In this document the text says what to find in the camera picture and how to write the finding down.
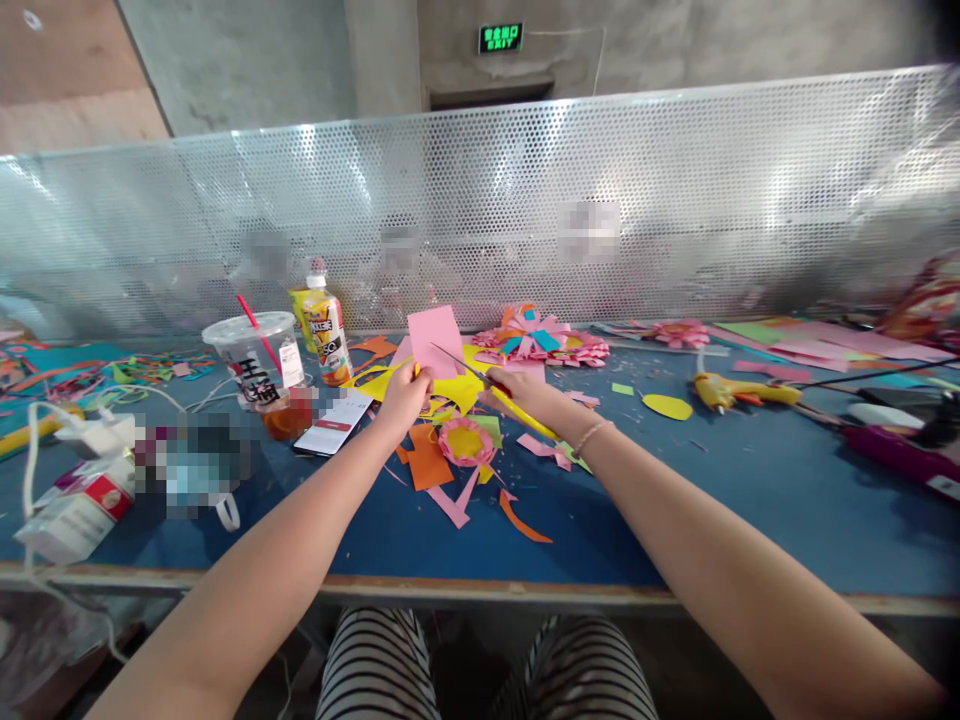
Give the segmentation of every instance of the metal screen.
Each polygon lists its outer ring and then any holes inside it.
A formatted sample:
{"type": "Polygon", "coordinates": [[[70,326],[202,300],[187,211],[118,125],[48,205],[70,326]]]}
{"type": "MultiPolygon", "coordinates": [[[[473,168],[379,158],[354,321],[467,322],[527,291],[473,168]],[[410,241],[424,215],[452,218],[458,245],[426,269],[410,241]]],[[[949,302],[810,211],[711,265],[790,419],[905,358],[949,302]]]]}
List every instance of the metal screen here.
{"type": "Polygon", "coordinates": [[[323,255],[351,330],[886,303],[960,245],[946,67],[0,158],[0,302],[41,337],[195,335],[323,255]]]}

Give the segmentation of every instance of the exit sign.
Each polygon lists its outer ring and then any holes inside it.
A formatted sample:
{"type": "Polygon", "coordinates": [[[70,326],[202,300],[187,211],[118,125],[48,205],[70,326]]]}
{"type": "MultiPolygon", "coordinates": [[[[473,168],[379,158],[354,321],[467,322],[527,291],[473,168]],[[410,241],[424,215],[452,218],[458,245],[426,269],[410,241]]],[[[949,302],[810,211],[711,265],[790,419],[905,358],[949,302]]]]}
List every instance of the exit sign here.
{"type": "Polygon", "coordinates": [[[523,23],[484,25],[480,28],[478,50],[481,55],[519,50],[522,43],[523,23]]]}

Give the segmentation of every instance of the scissors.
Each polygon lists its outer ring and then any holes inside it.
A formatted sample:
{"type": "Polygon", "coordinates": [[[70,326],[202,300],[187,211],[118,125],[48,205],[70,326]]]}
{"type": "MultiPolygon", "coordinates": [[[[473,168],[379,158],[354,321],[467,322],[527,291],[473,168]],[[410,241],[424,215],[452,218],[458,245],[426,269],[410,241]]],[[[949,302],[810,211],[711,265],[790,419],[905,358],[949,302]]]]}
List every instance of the scissors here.
{"type": "Polygon", "coordinates": [[[503,405],[507,410],[513,413],[514,417],[516,417],[517,420],[522,422],[527,427],[533,430],[536,430],[538,433],[540,433],[546,438],[550,438],[551,440],[557,440],[557,441],[560,440],[560,436],[557,435],[553,430],[551,430],[543,423],[538,422],[533,417],[528,415],[524,410],[520,408],[519,405],[517,405],[515,402],[513,402],[513,400],[510,399],[513,397],[513,394],[507,389],[506,385],[498,383],[496,380],[492,380],[486,375],[481,375],[472,367],[467,365],[463,360],[458,358],[456,355],[454,355],[451,352],[447,352],[436,343],[431,343],[431,345],[433,345],[435,348],[437,348],[437,350],[444,353],[445,355],[448,355],[458,365],[463,367],[467,372],[469,372],[471,375],[477,378],[480,382],[482,382],[484,390],[490,391],[490,393],[497,400],[500,401],[501,405],[503,405]]]}

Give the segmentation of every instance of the table edge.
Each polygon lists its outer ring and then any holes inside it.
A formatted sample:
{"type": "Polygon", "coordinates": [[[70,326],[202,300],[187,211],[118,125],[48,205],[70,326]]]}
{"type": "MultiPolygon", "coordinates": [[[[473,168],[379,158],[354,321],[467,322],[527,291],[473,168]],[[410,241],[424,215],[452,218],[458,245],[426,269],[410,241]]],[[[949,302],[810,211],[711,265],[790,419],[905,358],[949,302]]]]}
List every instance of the table edge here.
{"type": "MultiPolygon", "coordinates": [[[[59,586],[104,594],[182,594],[204,574],[202,570],[158,570],[119,565],[72,565],[47,571],[45,580],[59,586]]],[[[20,563],[0,562],[0,589],[32,590],[20,563]]],[[[328,575],[318,597],[342,602],[510,602],[550,606],[622,609],[673,607],[680,603],[662,587],[576,585],[503,580],[448,580],[366,575],[328,575]]],[[[960,598],[841,593],[867,615],[960,617],[960,598]]]]}

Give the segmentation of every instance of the striped pants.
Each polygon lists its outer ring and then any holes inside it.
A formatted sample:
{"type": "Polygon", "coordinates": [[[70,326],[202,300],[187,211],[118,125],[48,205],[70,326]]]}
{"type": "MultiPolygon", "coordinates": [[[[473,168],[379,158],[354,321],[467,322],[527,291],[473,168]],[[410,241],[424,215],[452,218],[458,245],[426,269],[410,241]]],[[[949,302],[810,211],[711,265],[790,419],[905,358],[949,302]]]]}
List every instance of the striped pants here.
{"type": "MultiPolygon", "coordinates": [[[[550,618],[492,717],[656,720],[643,671],[603,617],[550,618]]],[[[323,670],[318,720],[439,718],[423,631],[409,610],[344,611],[323,670]]]]}

